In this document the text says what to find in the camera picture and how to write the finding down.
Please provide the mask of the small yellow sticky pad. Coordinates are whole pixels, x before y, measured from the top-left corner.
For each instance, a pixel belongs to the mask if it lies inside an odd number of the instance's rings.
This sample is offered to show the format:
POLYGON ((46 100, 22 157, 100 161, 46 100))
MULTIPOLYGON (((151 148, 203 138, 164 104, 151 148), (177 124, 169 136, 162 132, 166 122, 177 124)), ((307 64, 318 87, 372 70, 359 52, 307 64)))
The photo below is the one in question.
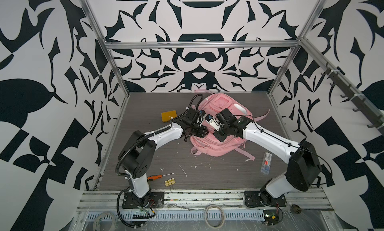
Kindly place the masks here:
POLYGON ((175 110, 172 111, 166 111, 161 113, 161 118, 163 123, 167 123, 171 121, 172 119, 175 119, 177 117, 177 112, 175 110))

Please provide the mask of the pink student backpack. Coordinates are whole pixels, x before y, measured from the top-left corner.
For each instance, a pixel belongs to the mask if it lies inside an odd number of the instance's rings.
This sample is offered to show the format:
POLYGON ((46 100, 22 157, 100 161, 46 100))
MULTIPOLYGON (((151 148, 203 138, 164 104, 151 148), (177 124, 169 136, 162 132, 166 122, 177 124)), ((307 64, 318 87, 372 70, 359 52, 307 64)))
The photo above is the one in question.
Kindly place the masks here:
MULTIPOLYGON (((199 110, 203 110, 207 115, 210 114, 213 117, 225 108, 228 108, 232 114, 237 116, 237 118, 245 115, 248 118, 252 117, 252 113, 245 106, 224 93, 211 94, 199 104, 199 110)), ((193 145, 191 152, 195 156, 206 154, 212 157, 220 157, 231 151, 237 151, 238 153, 246 156, 249 160, 255 160, 254 156, 240 149, 240 146, 245 146, 245 143, 247 142, 246 139, 229 136, 226 137, 223 142, 220 142, 214 136, 216 128, 212 127, 209 121, 204 121, 203 126, 208 129, 207 136, 204 138, 192 136, 190 138, 193 145)))

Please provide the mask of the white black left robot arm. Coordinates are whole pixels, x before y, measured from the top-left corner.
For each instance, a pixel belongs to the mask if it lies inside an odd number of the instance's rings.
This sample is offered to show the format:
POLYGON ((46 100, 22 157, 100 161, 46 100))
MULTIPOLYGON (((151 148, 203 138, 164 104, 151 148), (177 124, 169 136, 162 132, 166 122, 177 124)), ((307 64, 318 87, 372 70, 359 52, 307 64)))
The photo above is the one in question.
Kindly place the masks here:
POLYGON ((130 191, 136 198, 144 198, 151 192, 147 172, 155 151, 181 137, 204 138, 208 135, 208 128, 203 125, 205 116, 205 111, 191 107, 163 128, 148 133, 136 131, 130 136, 119 154, 115 173, 129 181, 130 191))

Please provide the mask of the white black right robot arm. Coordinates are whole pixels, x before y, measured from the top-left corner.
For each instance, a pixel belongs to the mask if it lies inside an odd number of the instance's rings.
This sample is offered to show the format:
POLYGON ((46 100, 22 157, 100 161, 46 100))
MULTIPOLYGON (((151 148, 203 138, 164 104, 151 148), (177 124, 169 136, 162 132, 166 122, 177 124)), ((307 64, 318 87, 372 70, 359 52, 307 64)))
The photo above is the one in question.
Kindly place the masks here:
POLYGON ((261 188, 260 198, 265 203, 291 191, 308 191, 322 171, 319 156, 311 143, 285 139, 260 126, 252 115, 233 114, 225 108, 207 121, 215 129, 214 136, 220 142, 227 137, 245 139, 268 150, 288 165, 285 172, 261 188))

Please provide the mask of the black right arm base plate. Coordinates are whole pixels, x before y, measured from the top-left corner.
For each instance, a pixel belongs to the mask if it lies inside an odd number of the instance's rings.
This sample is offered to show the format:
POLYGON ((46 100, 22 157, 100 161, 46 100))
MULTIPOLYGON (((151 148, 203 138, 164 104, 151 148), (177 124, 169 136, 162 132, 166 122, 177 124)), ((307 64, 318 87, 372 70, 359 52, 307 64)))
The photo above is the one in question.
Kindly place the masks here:
POLYGON ((245 205, 248 208, 261 208, 261 207, 285 207, 286 199, 282 195, 279 198, 274 198, 266 191, 245 191, 245 205))

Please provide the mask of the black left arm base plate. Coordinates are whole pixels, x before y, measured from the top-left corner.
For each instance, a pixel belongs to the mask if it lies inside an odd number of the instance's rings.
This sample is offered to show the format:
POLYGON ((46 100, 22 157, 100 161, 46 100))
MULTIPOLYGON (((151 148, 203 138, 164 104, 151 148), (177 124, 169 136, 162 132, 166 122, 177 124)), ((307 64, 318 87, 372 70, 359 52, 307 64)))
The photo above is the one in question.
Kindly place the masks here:
POLYGON ((165 193, 164 192, 151 192, 149 191, 142 198, 138 198, 133 192, 124 194, 123 209, 136 209, 139 207, 149 209, 156 208, 158 205, 164 204, 165 193))

